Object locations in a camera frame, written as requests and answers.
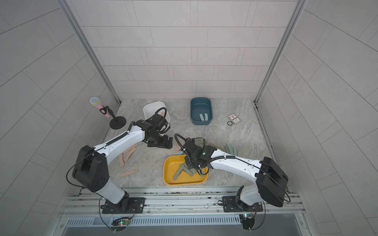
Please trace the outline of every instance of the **black cable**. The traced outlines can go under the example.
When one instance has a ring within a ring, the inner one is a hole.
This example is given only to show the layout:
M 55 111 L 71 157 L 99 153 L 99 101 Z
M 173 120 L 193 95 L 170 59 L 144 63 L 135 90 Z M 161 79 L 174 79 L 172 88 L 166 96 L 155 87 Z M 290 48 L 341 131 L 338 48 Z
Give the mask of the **black cable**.
M 284 191 L 284 193 L 286 194 L 286 196 L 289 198 L 289 201 L 288 200 L 286 200 L 285 198 L 283 198 L 285 201 L 287 201 L 287 202 L 291 202 L 291 199 L 290 199 L 290 196 L 289 196 L 289 194 L 287 194 L 287 192 L 270 176 L 270 175 L 268 175 L 265 171 L 263 171 L 261 168 L 259 168 L 259 167 L 257 167 L 257 166 L 255 166 L 255 165 L 252 165 L 252 166 L 254 166 L 254 167 L 256 167 L 257 169 L 259 169 L 259 170 L 261 170 L 262 172 L 264 172 L 267 176 L 269 176 L 269 178 L 271 178 L 277 185 L 278 185 L 278 187 L 280 187 L 281 189 L 282 189 L 282 191 Z
M 100 210 L 100 201 L 101 201 L 101 195 L 100 195 L 100 199 L 98 199 L 98 213 L 100 214 L 100 218 L 101 218 L 101 221 L 104 223 L 104 225 L 106 225 L 106 227 L 108 227 L 111 231 L 113 231 L 110 227 L 109 227 L 109 225 L 107 225 L 106 223 L 105 223 L 105 221 L 102 219 L 102 216 L 101 216 L 101 210 Z
M 92 153 L 89 154 L 89 155 L 86 155 L 83 159 L 81 159 L 80 161 L 78 161 L 77 163 L 75 163 L 70 169 L 68 169 L 68 171 L 67 171 L 67 173 L 66 173 L 66 180 L 67 180 L 67 182 L 68 182 L 69 184 L 71 184 L 71 185 L 73 185 L 73 186 L 76 186 L 76 187 L 85 188 L 84 186 L 80 186 L 80 185 L 76 185 L 76 184 L 71 183 L 71 182 L 68 180 L 68 173 L 69 173 L 69 171 L 70 171 L 72 168 L 74 168 L 75 165 L 77 165 L 79 162 L 81 162 L 81 161 L 84 160 L 85 158 L 89 157 L 89 156 L 92 155 L 93 153 L 97 152 L 98 150 L 92 152 Z
M 259 225 L 259 227 L 257 227 L 257 228 L 253 228 L 253 229 L 250 229 L 250 230 L 256 230 L 256 229 L 260 228 L 260 227 L 262 226 L 262 224 L 264 223 L 265 216 L 266 216 L 266 208 L 265 208 L 265 202 L 262 202 L 262 203 L 264 203 L 264 218 L 262 219 L 262 222 L 261 222 L 261 224 Z

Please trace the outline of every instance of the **metal frame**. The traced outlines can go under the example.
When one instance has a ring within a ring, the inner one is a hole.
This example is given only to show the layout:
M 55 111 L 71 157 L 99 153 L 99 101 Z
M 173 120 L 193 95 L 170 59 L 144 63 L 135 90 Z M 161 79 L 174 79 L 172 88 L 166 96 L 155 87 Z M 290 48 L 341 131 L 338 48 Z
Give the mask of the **metal frame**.
M 107 77 L 104 69 L 102 68 L 98 58 L 96 57 L 92 47 L 89 45 L 87 38 L 85 37 L 83 31 L 81 30 L 80 25 L 76 21 L 70 7 L 67 5 L 65 0 L 57 0 L 60 9 L 62 10 L 64 16 L 66 17 L 68 23 L 70 24 L 72 30 L 76 34 L 77 38 L 79 39 L 81 45 L 83 46 L 84 50 L 86 51 L 89 59 L 92 61 L 94 67 L 96 68 L 97 72 L 104 80 L 106 87 L 111 91 L 114 99 L 117 101 L 118 106 L 121 104 L 121 100 L 119 99 L 116 91 L 114 90 L 112 84 L 110 83 L 109 78 Z
M 307 0 L 298 0 L 297 5 L 294 8 L 293 14 L 291 15 L 291 18 L 290 18 L 289 23 L 286 27 L 285 33 L 283 34 L 283 36 L 281 38 L 280 44 L 277 47 L 277 51 L 274 54 L 273 60 L 269 65 L 268 71 L 265 75 L 265 78 L 264 78 L 264 80 L 261 84 L 261 87 L 260 87 L 260 89 L 257 93 L 257 96 L 254 100 L 256 103 L 259 102 L 261 95 L 262 95 L 262 93 L 263 93 L 263 91 L 264 91 L 264 89 L 265 89 L 265 87 L 268 83 L 268 80 L 270 79 L 270 77 L 273 74 L 273 71 L 274 71 L 274 69 L 275 69 L 275 67 L 278 63 L 278 60 L 279 60 L 280 56 L 282 55 L 282 52 L 284 51 L 286 44 L 289 41 L 290 35 L 292 34 L 292 32 L 294 30 L 295 24 L 299 20 L 299 17 L 300 17 L 300 15 L 301 15 L 301 13 L 304 9 L 306 1 Z
M 217 204 L 223 196 L 235 196 L 239 187 L 151 187 L 124 188 L 130 197 L 145 197 L 142 214 L 135 214 L 129 226 L 148 225 L 216 225 L 240 224 L 240 213 L 225 213 Z M 298 194 L 289 193 L 290 203 L 275 207 L 265 203 L 266 214 L 294 213 L 301 227 L 305 210 Z M 68 197 L 58 213 L 53 235 L 61 235 L 65 227 L 105 227 L 99 217 L 100 197 L 88 189 Z M 105 222 L 131 214 L 102 214 Z M 304 236 L 311 235 L 301 227 Z

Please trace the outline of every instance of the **black mounting plate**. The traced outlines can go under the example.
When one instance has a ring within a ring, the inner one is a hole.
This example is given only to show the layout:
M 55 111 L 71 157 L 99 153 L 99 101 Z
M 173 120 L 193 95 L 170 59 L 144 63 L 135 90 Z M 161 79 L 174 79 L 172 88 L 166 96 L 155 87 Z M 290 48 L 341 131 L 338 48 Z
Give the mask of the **black mounting plate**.
M 140 214 L 143 212 L 145 200 L 146 199 L 144 197 L 130 197 L 129 198 L 129 204 L 133 205 L 136 214 Z M 117 211 L 117 209 L 112 208 L 112 206 L 113 206 L 113 203 L 109 200 L 106 200 L 105 204 L 101 206 L 102 214 L 121 214 L 121 213 L 132 214 L 133 213 L 133 209 L 131 209 L 130 207 L 125 212 L 120 212 L 120 211 Z
M 222 201 L 224 203 L 227 203 L 231 206 L 235 206 L 235 207 L 230 207 L 230 206 L 227 206 L 227 204 L 224 204 L 223 205 L 223 211 L 224 212 L 243 212 L 241 210 L 239 210 L 239 208 L 236 206 L 236 202 L 235 202 L 235 196 L 224 196 L 222 197 Z M 257 207 L 257 212 L 262 212 L 264 209 L 262 208 L 262 205 L 259 205 L 259 203 L 255 203 L 254 204 L 256 207 Z M 250 206 L 246 212 L 255 212 L 256 209 L 254 206 Z

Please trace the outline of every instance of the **marble floor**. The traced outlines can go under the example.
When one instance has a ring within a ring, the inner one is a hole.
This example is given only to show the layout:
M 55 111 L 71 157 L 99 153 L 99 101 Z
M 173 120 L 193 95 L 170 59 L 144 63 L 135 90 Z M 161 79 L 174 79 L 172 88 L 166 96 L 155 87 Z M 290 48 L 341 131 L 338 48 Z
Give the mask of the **marble floor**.
M 183 137 L 203 137 L 206 143 L 223 147 L 229 141 L 238 149 L 238 156 L 262 160 L 270 157 L 268 147 L 262 135 L 260 125 L 249 99 L 211 99 L 213 119 L 209 125 L 193 125 L 190 119 L 190 99 L 127 99 L 121 103 L 117 116 L 124 116 L 127 124 L 119 130 L 109 130 L 105 140 L 110 140 L 127 130 L 131 121 L 144 119 L 143 107 L 155 101 L 165 103 L 170 116 L 171 129 L 166 133 L 173 137 L 175 133 Z M 228 116 L 235 113 L 242 122 L 229 126 Z M 118 158 L 109 164 L 109 174 L 113 182 L 120 187 L 165 187 L 163 181 L 163 163 L 169 156 L 177 155 L 175 139 L 172 149 L 148 148 L 139 142 L 137 150 L 131 155 L 125 166 L 120 167 Z M 119 174 L 138 169 L 136 174 L 120 177 Z M 251 182 L 236 174 L 223 170 L 210 170 L 205 183 L 198 186 L 241 186 Z

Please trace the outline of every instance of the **gray tile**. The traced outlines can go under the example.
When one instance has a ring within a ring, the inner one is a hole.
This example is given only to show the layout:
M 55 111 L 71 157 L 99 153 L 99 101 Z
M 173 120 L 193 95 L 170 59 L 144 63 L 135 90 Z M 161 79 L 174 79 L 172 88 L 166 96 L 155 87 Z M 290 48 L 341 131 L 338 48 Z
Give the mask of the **gray tile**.
M 150 65 L 191 65 L 191 48 L 146 48 Z
M 276 68 L 274 69 L 274 73 L 279 78 L 285 89 L 287 89 L 297 74 L 297 71 L 284 56 L 281 56 Z
M 80 55 L 80 57 L 84 57 L 87 52 L 84 50 L 83 46 L 81 45 L 81 43 L 79 42 L 79 39 L 77 38 L 77 36 L 74 34 L 72 35 L 69 40 L 71 41 L 72 45 L 75 47 L 77 53 Z
M 106 66 L 144 65 L 139 48 L 97 48 Z
M 52 124 L 29 110 L 0 140 L 0 192 L 5 193 L 52 128 Z
M 268 113 L 268 111 L 265 107 L 263 100 L 260 100 L 260 102 L 259 102 L 259 109 L 260 109 L 262 118 L 264 120 L 266 129 L 267 129 L 268 134 L 269 134 L 270 131 L 274 128 L 274 125 L 273 125 L 272 120 L 270 119 L 269 113 Z
M 374 232 L 378 232 L 378 217 L 375 218 L 367 218 L 370 226 L 373 228 Z
M 278 137 L 281 140 L 287 156 L 291 157 L 299 151 L 299 148 L 280 111 L 277 111 L 277 113 L 274 115 L 272 122 L 274 124 L 274 127 L 276 128 Z
M 153 47 L 149 27 L 96 27 L 105 47 Z
M 0 118 L 0 137 L 3 137 L 12 126 L 43 96 L 44 92 L 23 72 L 13 77 L 0 87 L 0 100 L 3 109 Z
M 326 234 L 341 233 L 336 221 L 318 223 L 317 226 L 321 233 L 326 233 Z
M 330 209 L 320 192 L 305 159 L 301 158 L 293 164 L 295 176 L 311 209 L 316 223 L 334 221 Z
M 288 178 L 292 178 L 295 176 L 293 168 L 291 167 L 290 161 L 286 155 L 286 152 L 284 150 L 284 147 L 282 146 L 282 143 L 280 141 L 280 138 L 278 137 L 276 129 L 272 129 L 270 131 L 270 138 L 274 147 L 274 150 L 276 151 L 278 158 L 280 160 L 280 164 L 282 166 L 283 171 L 288 176 Z
M 12 27 L 16 27 L 58 8 L 55 1 L 49 0 L 3 0 L 0 14 Z
M 58 119 L 55 116 L 53 116 L 50 112 L 48 112 L 46 109 L 44 109 L 39 103 L 34 104 L 34 106 L 31 109 L 33 109 L 33 111 L 38 113 L 38 115 L 42 116 L 52 125 L 55 125 L 58 122 Z
M 75 99 L 72 104 L 84 115 L 84 116 L 87 116 L 88 115 L 88 111 L 80 104 L 80 102 Z
M 150 28 L 155 47 L 206 47 L 207 27 Z
M 59 39 L 56 37 L 54 32 L 51 30 L 50 26 L 48 25 L 46 20 L 43 18 L 43 16 L 36 18 L 36 20 L 38 21 L 38 23 L 40 24 L 42 29 L 46 32 L 46 34 L 49 36 L 51 41 L 55 44 L 55 46 L 60 44 Z
M 83 88 L 83 82 L 71 69 L 43 95 L 38 103 L 60 119 Z
M 315 15 L 358 38 L 377 16 L 377 11 L 378 4 L 371 0 L 332 0 L 321 1 Z
M 234 92 L 257 93 L 260 86 L 261 81 L 236 81 Z
M 374 235 L 372 228 L 344 184 L 323 189 L 322 194 L 344 236 Z
M 378 194 L 378 172 L 370 161 L 345 130 L 325 141 L 322 147 L 364 216 L 377 217 L 378 203 L 371 199 Z
M 8 79 L 55 47 L 36 20 L 0 35 L 0 72 Z
M 190 2 L 134 1 L 139 26 L 190 26 Z
M 357 146 L 369 159 L 375 168 L 378 168 L 378 129 L 356 141 Z
M 316 55 L 362 97 L 378 88 L 378 52 L 341 30 L 334 28 Z
M 295 2 L 259 2 L 253 18 L 253 27 L 286 27 Z
M 85 116 L 74 105 L 70 105 L 37 153 L 58 163 L 84 119 Z
M 320 179 L 316 182 L 319 186 L 319 189 L 325 189 L 336 184 L 342 183 L 342 179 L 340 178 L 338 173 L 331 174 L 323 179 Z
M 259 37 L 258 27 L 209 27 L 208 47 L 254 47 Z
M 151 93 L 149 81 L 114 81 L 120 93 Z
M 294 104 L 293 100 L 286 92 L 284 86 L 280 81 L 277 81 L 276 86 L 272 91 L 272 96 L 280 109 L 285 122 L 288 122 L 293 115 L 298 111 L 297 106 Z
M 80 59 L 75 47 L 66 40 L 26 67 L 23 72 L 47 92 Z
M 74 0 L 72 3 L 84 26 L 131 26 L 124 1 Z
M 378 89 L 372 92 L 365 100 L 370 103 L 370 105 L 375 106 L 378 104 Z
M 197 48 L 197 65 L 235 65 L 238 48 Z
M 336 121 L 304 79 L 299 79 L 291 91 L 290 97 L 301 111 L 315 136 L 318 136 Z
M 358 38 L 359 41 L 367 43 L 378 31 L 378 17 L 375 17 L 372 23 L 365 29 L 362 35 Z
M 129 66 L 134 80 L 169 80 L 167 66 Z
M 297 84 L 300 78 L 301 78 L 301 75 L 297 73 L 294 79 L 292 80 L 292 82 L 290 83 L 289 87 L 286 89 L 288 93 L 290 93 L 293 90 L 294 86 Z
M 306 47 L 312 49 L 325 30 L 327 22 L 303 11 L 293 31 L 293 35 Z
M 2 16 L 0 16 L 0 29 L 4 32 L 12 29 L 12 27 L 8 24 L 8 22 L 6 22 L 6 20 Z
M 326 130 L 324 130 L 321 134 L 319 134 L 316 138 L 318 139 L 319 143 L 322 144 L 324 141 L 332 137 L 334 134 L 342 130 L 342 126 L 338 121 L 333 123 L 329 126 Z
M 292 157 L 289 158 L 290 164 L 294 164 L 297 160 L 303 157 L 300 151 L 297 151 Z
M 276 48 L 246 48 L 243 66 L 268 66 L 273 60 Z
M 320 180 L 336 172 L 322 146 L 307 125 L 305 119 L 300 117 L 290 128 L 295 141 L 301 150 L 308 167 L 315 180 Z
M 378 127 L 378 112 L 324 63 L 308 85 L 353 140 Z
M 38 153 L 34 153 L 30 161 L 40 166 L 43 166 L 45 168 L 48 168 L 49 170 L 52 170 L 52 171 L 54 171 L 56 166 L 58 165 L 58 163 L 53 162 L 52 160 L 45 158 Z
M 285 27 L 262 27 L 256 47 L 278 47 L 278 44 L 284 35 L 285 29 Z
M 3 235 L 16 234 L 20 224 L 15 224 L 15 222 L 27 216 L 52 173 L 51 170 L 32 162 L 26 164 L 0 199 L 2 212 L 7 216 L 0 222 Z
M 89 143 L 102 117 L 103 114 L 96 107 L 92 106 L 92 109 L 77 131 L 77 136 L 82 138 L 85 142 Z
M 63 42 L 74 34 L 71 26 L 60 9 L 44 15 L 43 18 L 60 42 Z
M 306 82 L 309 81 L 322 63 L 315 54 L 293 36 L 290 37 L 283 55 Z
M 99 74 L 96 74 L 76 97 L 76 100 L 89 112 L 93 105 L 89 102 L 91 97 L 99 97 L 106 85 Z
M 173 66 L 175 80 L 212 80 L 214 66 Z
M 231 81 L 197 81 L 197 92 L 229 92 Z
M 156 92 L 158 93 L 175 93 L 192 91 L 191 81 L 155 81 Z
M 255 2 L 198 2 L 198 26 L 244 27 L 250 5 Z
M 264 104 L 266 106 L 266 109 L 269 113 L 269 115 L 273 112 L 273 109 L 277 106 L 276 102 L 274 101 L 272 94 L 269 92 L 268 89 L 265 89 L 261 96 L 262 100 L 264 101 Z
M 299 119 L 299 117 L 301 117 L 302 114 L 300 113 L 300 111 L 298 110 L 292 118 L 290 118 L 290 120 L 287 122 L 287 126 L 290 128 L 296 121 L 297 119 Z
M 83 26 L 81 29 L 92 47 L 104 47 L 104 43 L 95 26 Z
M 30 211 L 52 214 L 56 208 L 56 205 L 36 201 Z
M 110 81 L 125 81 L 129 79 L 123 66 L 103 66 Z
M 83 73 L 87 81 L 90 81 L 93 78 L 93 76 L 97 73 L 88 55 L 83 57 L 76 65 Z
M 80 148 L 82 147 L 76 142 L 71 142 L 54 173 L 51 175 L 49 181 L 43 188 L 37 201 L 54 205 L 59 203 L 59 199 L 68 185 L 66 180 L 66 172 L 73 165 L 73 163 L 75 163 Z
M 253 80 L 257 66 L 220 66 L 218 80 Z
M 330 35 L 330 33 L 332 32 L 333 28 L 334 28 L 333 25 L 330 25 L 330 24 L 328 24 L 326 26 L 325 30 L 320 35 L 320 38 L 316 41 L 316 44 L 311 49 L 311 51 L 313 53 L 316 54 L 319 51 L 320 47 L 323 45 L 324 41 L 328 38 L 328 35 Z

